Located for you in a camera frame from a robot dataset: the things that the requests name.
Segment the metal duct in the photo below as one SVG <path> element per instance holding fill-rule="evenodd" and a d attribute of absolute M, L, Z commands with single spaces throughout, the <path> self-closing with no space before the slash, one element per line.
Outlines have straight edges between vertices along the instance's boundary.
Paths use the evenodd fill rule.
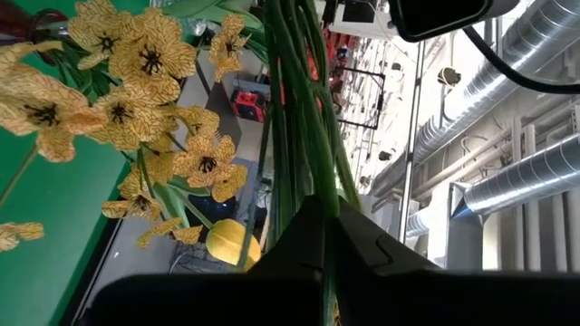
<path fill-rule="evenodd" d="M 536 0 L 501 39 L 503 59 L 514 69 L 533 74 L 579 37 L 579 0 Z M 457 137 L 517 88 L 483 56 L 480 62 L 473 78 L 463 81 L 445 98 L 444 117 L 435 114 L 419 129 L 416 164 Z M 404 170 L 402 154 L 375 177 L 370 195 L 379 197 L 396 187 Z"/>
<path fill-rule="evenodd" d="M 468 187 L 453 217 L 488 215 L 578 185 L 580 134 L 574 134 Z"/>

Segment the silver pipe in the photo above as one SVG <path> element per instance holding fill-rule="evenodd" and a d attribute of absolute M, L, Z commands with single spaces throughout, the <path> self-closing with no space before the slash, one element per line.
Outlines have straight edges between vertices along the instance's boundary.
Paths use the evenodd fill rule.
<path fill-rule="evenodd" d="M 405 186 L 402 190 L 401 200 L 401 221 L 399 226 L 399 241 L 405 243 L 407 235 L 407 218 L 409 217 L 409 202 L 411 201 L 411 186 L 413 183 L 413 164 L 415 159 L 415 140 L 417 138 L 417 123 L 419 121 L 419 107 L 421 104 L 421 76 L 423 74 L 423 64 L 425 63 L 425 42 L 419 42 L 417 47 L 417 68 L 415 71 L 415 87 L 413 90 L 413 101 L 411 106 L 411 116 L 409 123 L 409 139 L 407 141 L 407 155 L 405 164 Z"/>
<path fill-rule="evenodd" d="M 531 157 L 536 153 L 536 128 L 534 125 L 527 125 L 524 130 L 526 157 Z M 526 270 L 539 272 L 542 270 L 542 256 L 540 248 L 540 204 L 537 200 L 530 200 L 524 205 L 526 209 Z"/>
<path fill-rule="evenodd" d="M 465 205 L 454 216 L 488 215 L 579 184 L 580 134 L 576 133 L 468 187 Z"/>
<path fill-rule="evenodd" d="M 533 74 L 580 37 L 580 1 L 536 0 L 501 39 L 503 60 L 514 69 Z M 415 161 L 424 162 L 503 101 L 517 86 L 481 59 L 478 72 L 446 97 L 445 117 L 433 115 L 419 130 Z M 403 153 L 381 171 L 370 195 L 383 196 L 401 181 Z"/>
<path fill-rule="evenodd" d="M 519 162 L 522 159 L 522 121 L 519 117 L 514 118 L 511 121 L 512 129 L 512 161 Z M 516 220 L 515 229 L 515 243 L 514 252 L 516 258 L 516 269 L 523 271 L 526 269 L 526 258 L 524 242 L 526 241 L 524 237 L 524 207 L 518 205 L 514 208 L 514 218 Z"/>
<path fill-rule="evenodd" d="M 565 125 L 553 130 L 546 137 L 548 146 L 554 145 L 558 140 L 568 134 L 570 126 Z M 568 271 L 567 244 L 566 244 L 566 212 L 564 210 L 564 194 L 552 197 L 552 223 L 554 226 L 554 248 L 556 251 L 556 270 Z"/>

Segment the flower petal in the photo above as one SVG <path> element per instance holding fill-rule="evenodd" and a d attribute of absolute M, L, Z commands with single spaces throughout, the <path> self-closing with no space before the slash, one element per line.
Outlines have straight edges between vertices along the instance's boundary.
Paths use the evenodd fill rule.
<path fill-rule="evenodd" d="M 63 43 L 60 41 L 42 42 L 38 44 L 17 43 L 14 45 L 0 46 L 0 76 L 5 76 L 16 62 L 29 53 L 62 49 Z"/>
<path fill-rule="evenodd" d="M 149 43 L 165 45 L 163 50 L 177 45 L 181 40 L 181 23 L 173 17 L 166 16 L 159 8 L 149 7 L 143 14 L 144 32 Z"/>
<path fill-rule="evenodd" d="M 130 200 L 108 201 L 102 203 L 102 214 L 108 218 L 123 218 L 131 208 Z"/>
<path fill-rule="evenodd" d="M 195 158 L 201 158 L 204 156 L 211 157 L 213 151 L 213 140 L 209 137 L 196 136 L 188 139 L 188 153 Z"/>
<path fill-rule="evenodd" d="M 28 135 L 38 130 L 38 127 L 28 122 L 25 114 L 22 114 L 21 111 L 12 110 L 12 108 L 2 102 L 0 102 L 0 126 L 16 136 Z"/>
<path fill-rule="evenodd" d="M 196 72 L 196 49 L 179 42 L 163 53 L 163 63 L 175 78 L 185 78 Z"/>
<path fill-rule="evenodd" d="M 89 53 L 98 51 L 96 46 L 101 42 L 99 39 L 99 33 L 93 28 L 87 19 L 83 19 L 79 16 L 71 18 L 67 24 L 67 30 L 69 31 L 69 36 L 81 46 L 84 50 Z"/>
<path fill-rule="evenodd" d="M 173 159 L 173 173 L 187 177 L 193 170 L 196 161 L 186 152 L 180 152 L 175 155 Z"/>
<path fill-rule="evenodd" d="M 123 82 L 131 99 L 146 99 L 152 105 L 174 101 L 181 94 L 178 81 L 169 76 L 129 77 Z"/>
<path fill-rule="evenodd" d="M 165 116 L 160 110 L 146 109 L 134 111 L 130 125 L 140 141 L 154 141 L 160 138 L 165 129 Z"/>
<path fill-rule="evenodd" d="M 116 14 L 115 6 L 109 0 L 89 0 L 76 3 L 76 12 L 79 15 L 92 17 L 95 15 Z"/>
<path fill-rule="evenodd" d="M 141 249 L 145 249 L 149 246 L 153 233 L 151 231 L 145 232 L 137 239 L 137 246 Z"/>
<path fill-rule="evenodd" d="M 177 109 L 176 114 L 196 131 L 196 135 L 213 137 L 218 131 L 219 116 L 213 111 L 196 105 L 188 109 Z"/>
<path fill-rule="evenodd" d="M 141 190 L 140 182 L 142 181 L 140 180 L 140 177 L 142 178 L 139 166 L 137 165 L 137 163 L 131 163 L 129 174 L 118 186 L 118 189 L 121 192 L 120 193 L 121 197 L 129 199 L 133 195 L 139 194 Z"/>
<path fill-rule="evenodd" d="M 167 221 L 164 221 L 158 225 L 153 226 L 150 229 L 150 231 L 154 235 L 165 235 L 169 231 L 173 230 L 180 223 L 181 223 L 181 217 L 173 217 Z"/>
<path fill-rule="evenodd" d="M 211 196 L 218 202 L 223 203 L 233 197 L 237 190 L 245 183 L 247 178 L 247 168 L 242 165 L 232 165 L 231 175 L 224 177 L 218 175 L 217 180 L 211 189 Z"/>
<path fill-rule="evenodd" d="M 50 162 L 68 162 L 74 158 L 74 135 L 63 128 L 51 127 L 38 131 L 38 153 Z"/>
<path fill-rule="evenodd" d="M 188 177 L 188 185 L 190 187 L 209 187 L 216 181 L 217 173 L 208 172 L 203 173 L 201 171 L 192 171 Z"/>
<path fill-rule="evenodd" d="M 228 135 L 221 138 L 219 145 L 214 151 L 213 157 L 221 162 L 229 163 L 236 156 L 236 146 Z"/>
<path fill-rule="evenodd" d="M 93 53 L 89 56 L 82 58 L 77 65 L 80 70 L 91 69 L 92 67 L 99 64 L 101 61 L 109 58 L 108 53 Z"/>
<path fill-rule="evenodd" d="M 151 177 L 151 181 L 160 185 L 165 185 L 173 177 L 173 153 L 159 153 L 150 150 L 144 153 L 145 166 Z"/>
<path fill-rule="evenodd" d="M 211 46 L 209 47 L 209 61 L 213 64 L 218 64 L 227 55 L 227 35 L 218 34 L 211 39 Z"/>
<path fill-rule="evenodd" d="M 106 132 L 109 136 L 109 141 L 118 150 L 135 150 L 139 148 L 139 137 L 135 134 L 129 125 L 109 123 L 98 133 Z"/>
<path fill-rule="evenodd" d="M 221 24 L 224 34 L 238 35 L 244 29 L 244 18 L 240 14 L 227 14 Z"/>
<path fill-rule="evenodd" d="M 75 135 L 89 133 L 101 129 L 107 123 L 107 116 L 96 110 L 75 112 L 64 121 L 63 128 Z"/>
<path fill-rule="evenodd" d="M 22 223 L 15 226 L 15 231 L 24 240 L 36 240 L 44 236 L 44 227 L 40 223 Z"/>
<path fill-rule="evenodd" d="M 199 240 L 203 225 L 173 230 L 173 236 L 184 244 L 193 245 Z"/>

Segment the green surface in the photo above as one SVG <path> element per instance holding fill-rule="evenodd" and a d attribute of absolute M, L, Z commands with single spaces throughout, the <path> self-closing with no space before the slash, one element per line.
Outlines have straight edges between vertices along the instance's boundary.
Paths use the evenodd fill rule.
<path fill-rule="evenodd" d="M 72 0 L 14 0 L 30 13 L 55 8 L 74 15 Z M 113 1 L 121 10 L 140 12 L 143 0 Z M 56 70 L 31 56 L 26 61 L 46 73 Z M 4 189 L 34 145 L 0 129 L 0 189 Z M 0 207 L 0 223 L 42 222 L 45 237 L 22 242 L 0 254 L 0 325 L 56 325 L 106 223 L 101 202 L 116 197 L 124 158 L 90 139 L 75 141 L 72 162 L 52 164 L 37 157 Z"/>

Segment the yellow tulip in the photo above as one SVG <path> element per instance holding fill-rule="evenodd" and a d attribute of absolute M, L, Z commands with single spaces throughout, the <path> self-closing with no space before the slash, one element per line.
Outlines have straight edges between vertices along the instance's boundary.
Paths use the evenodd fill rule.
<path fill-rule="evenodd" d="M 217 259 L 230 264 L 237 264 L 244 243 L 246 228 L 233 219 L 217 221 L 208 233 L 206 247 L 209 253 Z M 250 269 L 262 253 L 260 245 L 252 236 L 247 250 L 247 261 L 244 270 Z"/>

